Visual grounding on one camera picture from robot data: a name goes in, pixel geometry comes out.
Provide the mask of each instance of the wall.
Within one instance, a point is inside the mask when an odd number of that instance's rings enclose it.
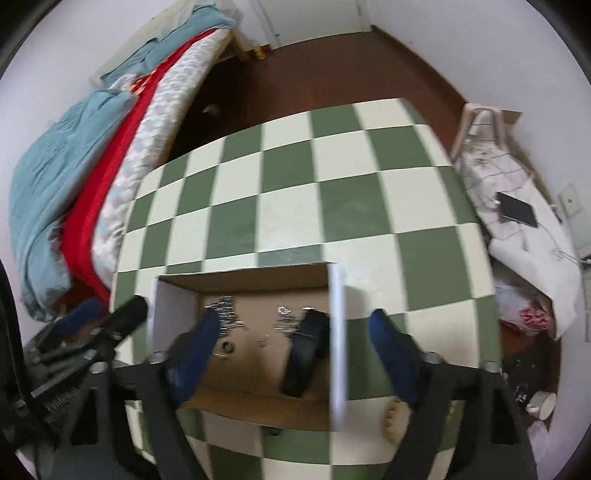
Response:
[[[129,35],[174,0],[63,0],[33,30],[0,79],[0,258],[15,297],[18,280],[8,231],[12,170],[25,150],[72,104],[92,91],[89,76]],[[265,34],[248,0],[236,0],[252,43]],[[221,8],[232,8],[222,0]],[[42,327],[17,305],[23,340]]]
[[[567,47],[526,0],[368,0],[372,22],[402,41],[468,101],[522,111],[514,135],[550,193],[572,183],[591,240],[591,87]],[[563,337],[550,451],[539,465],[553,478],[591,421],[591,343],[583,314]]]

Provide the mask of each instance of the cardboard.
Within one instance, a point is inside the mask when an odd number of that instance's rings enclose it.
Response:
[[[336,264],[161,275],[154,280],[148,314],[148,352],[167,350],[195,326],[210,301],[232,295],[244,328],[218,341],[230,341],[227,358],[212,356],[202,383],[186,406],[228,418],[281,429],[339,430],[347,399],[344,287]],[[280,393],[291,341],[274,330],[277,307],[301,318],[303,307],[330,316],[330,355],[320,361],[302,398]],[[261,347],[265,338],[265,347]]]

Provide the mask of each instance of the red fabric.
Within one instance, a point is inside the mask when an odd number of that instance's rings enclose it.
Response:
[[[138,95],[138,102],[119,126],[66,217],[61,239],[61,252],[66,259],[68,269],[72,277],[89,286],[95,291],[96,296],[104,302],[109,301],[109,289],[103,285],[92,265],[92,238],[100,210],[139,123],[150,105],[158,82],[191,45],[214,31],[214,28],[210,28],[193,37],[158,65],[152,73],[134,83],[131,90]]]

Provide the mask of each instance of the door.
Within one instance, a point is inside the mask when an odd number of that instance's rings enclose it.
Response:
[[[368,29],[356,0],[253,1],[262,7],[279,46]]]

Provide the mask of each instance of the dark brown floor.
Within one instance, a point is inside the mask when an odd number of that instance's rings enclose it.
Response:
[[[449,148],[464,99],[431,67],[380,32],[319,38],[246,65],[218,64],[183,123],[170,158],[216,138],[294,113],[382,98],[407,98]],[[202,112],[210,103],[221,118]]]

